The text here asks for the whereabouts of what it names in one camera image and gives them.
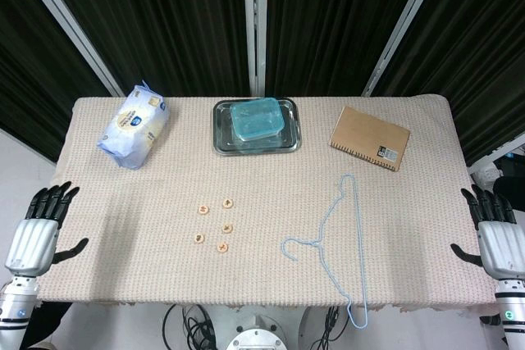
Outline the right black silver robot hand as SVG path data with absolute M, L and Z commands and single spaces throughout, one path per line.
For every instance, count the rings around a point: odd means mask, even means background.
M 450 248 L 460 260 L 479 266 L 495 280 L 524 278 L 524 229 L 518 224 L 507 198 L 473 185 L 461 189 L 476 230 L 479 253 L 465 252 L 458 244 Z

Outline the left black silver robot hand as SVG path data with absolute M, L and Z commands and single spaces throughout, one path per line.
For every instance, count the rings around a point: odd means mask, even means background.
M 73 198 L 80 191 L 71 182 L 40 189 L 31 199 L 24 219 L 16 227 L 5 267 L 14 275 L 35 278 L 50 266 L 80 254 L 89 243 L 82 238 L 73 248 L 59 252 L 57 241 Z

